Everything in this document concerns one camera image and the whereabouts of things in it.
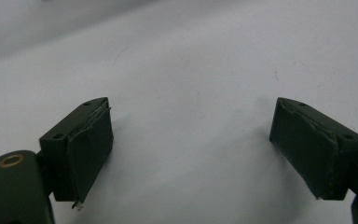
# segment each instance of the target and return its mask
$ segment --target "mounting hole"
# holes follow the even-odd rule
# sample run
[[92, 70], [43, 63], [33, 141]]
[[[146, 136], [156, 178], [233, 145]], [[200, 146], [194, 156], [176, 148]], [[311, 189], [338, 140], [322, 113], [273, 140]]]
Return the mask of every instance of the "mounting hole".
[[10, 166], [15, 166], [21, 163], [23, 160], [24, 156], [21, 154], [10, 155], [0, 161], [0, 167], [7, 168]]
[[350, 135], [350, 134], [344, 134], [344, 135], [342, 135], [342, 136], [344, 136], [344, 138], [346, 138], [346, 139], [348, 139], [348, 140], [352, 140], [352, 139], [353, 139], [353, 136]]
[[57, 133], [57, 134], [54, 134], [52, 136], [53, 139], [59, 139], [59, 138], [62, 138], [63, 137], [63, 134], [62, 133]]

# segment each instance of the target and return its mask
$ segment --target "brass screw hole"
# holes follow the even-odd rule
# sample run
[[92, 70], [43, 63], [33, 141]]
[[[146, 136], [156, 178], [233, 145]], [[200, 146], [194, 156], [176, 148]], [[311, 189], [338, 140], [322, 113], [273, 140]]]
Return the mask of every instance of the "brass screw hole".
[[7, 167], [15, 166], [21, 163], [23, 160], [24, 160], [24, 156], [21, 154], [10, 155], [0, 161], [0, 167], [7, 168]]

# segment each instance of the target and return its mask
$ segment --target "dark green plastic part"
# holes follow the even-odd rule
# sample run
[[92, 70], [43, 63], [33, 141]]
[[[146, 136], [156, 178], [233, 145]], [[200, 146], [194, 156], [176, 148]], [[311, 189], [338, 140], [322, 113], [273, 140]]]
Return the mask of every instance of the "dark green plastic part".
[[0, 166], [0, 224], [54, 223], [36, 155], [32, 151], [15, 151], [1, 156], [0, 161], [13, 155], [22, 155], [22, 161]]
[[86, 200], [112, 150], [113, 134], [107, 98], [80, 105], [40, 139], [43, 160], [56, 176], [57, 201]]
[[343, 200], [358, 133], [301, 102], [278, 98], [269, 140], [324, 200]]

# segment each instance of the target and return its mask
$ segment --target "white surface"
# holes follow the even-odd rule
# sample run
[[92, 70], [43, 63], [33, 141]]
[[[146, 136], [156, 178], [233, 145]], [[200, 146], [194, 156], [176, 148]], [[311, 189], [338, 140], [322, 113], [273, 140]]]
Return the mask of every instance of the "white surface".
[[351, 223], [268, 136], [278, 96], [358, 132], [358, 1], [0, 1], [0, 155], [100, 96], [113, 154], [58, 224]]

